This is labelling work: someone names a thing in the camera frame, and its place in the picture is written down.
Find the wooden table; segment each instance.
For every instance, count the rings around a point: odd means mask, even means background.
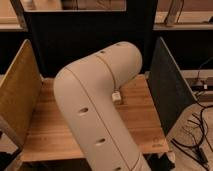
[[[53,95],[53,79],[42,90],[25,141],[23,162],[83,158]],[[143,75],[121,88],[122,105],[116,108],[143,154],[168,151],[160,120]]]

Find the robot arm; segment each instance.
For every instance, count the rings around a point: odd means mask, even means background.
[[[111,99],[141,65],[139,50],[120,42],[65,66],[55,78],[56,102],[94,171],[150,170]]]

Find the gray panel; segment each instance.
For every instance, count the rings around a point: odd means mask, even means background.
[[[162,38],[156,43],[148,85],[167,135],[182,111],[195,103],[196,98]]]

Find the screw hole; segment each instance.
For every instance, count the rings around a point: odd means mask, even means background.
[[[117,167],[116,169],[114,169],[114,171],[120,171],[121,167]]]
[[[87,107],[85,107],[85,108],[82,108],[81,110],[79,110],[78,111],[78,113],[79,113],[79,115],[84,115],[84,114],[86,114],[86,112],[88,112],[88,108]]]
[[[106,141],[106,139],[105,139],[105,138],[102,138],[102,139],[96,141],[95,145],[96,145],[96,146],[101,146],[105,141]]]

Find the cable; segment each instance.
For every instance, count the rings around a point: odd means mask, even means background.
[[[201,109],[201,111],[200,111],[200,119],[201,119],[201,120],[203,119],[203,112],[204,112],[206,109],[210,109],[210,108],[213,108],[213,105],[204,106],[204,108]]]
[[[184,0],[182,0],[182,6],[181,6],[181,9],[180,9],[179,15],[178,15],[178,17],[177,17],[176,23],[178,23],[178,22],[179,22],[179,19],[180,19],[181,13],[182,13],[182,11],[183,11],[184,3],[185,3],[185,1],[184,1]]]
[[[174,141],[173,139],[171,140],[171,143],[178,149],[180,150],[182,153],[184,153],[186,156],[188,156],[189,158],[191,158],[192,160],[194,160],[195,162],[197,162],[198,164],[200,164],[206,171],[209,171],[209,166],[206,164],[206,166],[204,164],[202,164],[198,159],[196,159],[195,157],[193,157],[192,155],[190,155],[189,153],[187,153],[186,151],[184,151],[182,148],[180,148]]]
[[[193,85],[196,85],[196,83],[198,82],[199,78],[200,78],[200,70],[203,68],[204,65],[206,65],[207,63],[209,63],[211,60],[213,59],[213,57],[208,58],[206,61],[204,61],[198,68],[198,73],[197,73],[197,77],[193,83]]]
[[[200,120],[200,118],[198,118],[197,116],[195,116],[195,115],[193,115],[198,121],[199,121],[199,123],[200,123],[200,130],[201,130],[201,133],[202,133],[202,136],[201,136],[201,138],[200,138],[200,140],[197,142],[197,144],[195,144],[195,145],[185,145],[185,144],[182,144],[182,143],[180,143],[179,141],[177,141],[175,138],[173,139],[173,141],[176,143],[176,144],[178,144],[179,146],[182,146],[182,147],[185,147],[185,148],[189,148],[189,149],[193,149],[193,148],[199,148],[199,146],[203,143],[203,141],[204,141],[204,139],[205,139],[205,129],[204,129],[204,127],[203,127],[203,125],[201,124],[202,122],[201,122],[201,120]]]
[[[197,145],[197,141],[196,141],[194,134],[192,134],[190,131],[186,130],[184,127],[182,127],[182,129],[192,137],[194,144]]]
[[[208,124],[207,124],[207,122],[206,122],[206,120],[205,120],[205,119],[203,119],[203,121],[204,121],[204,123],[206,124],[206,134],[205,134],[205,139],[206,139],[207,144],[209,145],[210,150],[213,152],[213,147],[211,146],[211,144],[210,144],[210,142],[209,142],[209,140],[208,140],[208,138],[207,138],[207,134],[208,134],[208,130],[209,130],[209,128],[208,128]]]
[[[196,103],[197,103],[200,107],[202,107],[202,108],[205,108],[205,107],[206,107],[206,106],[200,104],[200,102],[198,102],[198,101],[196,101]]]

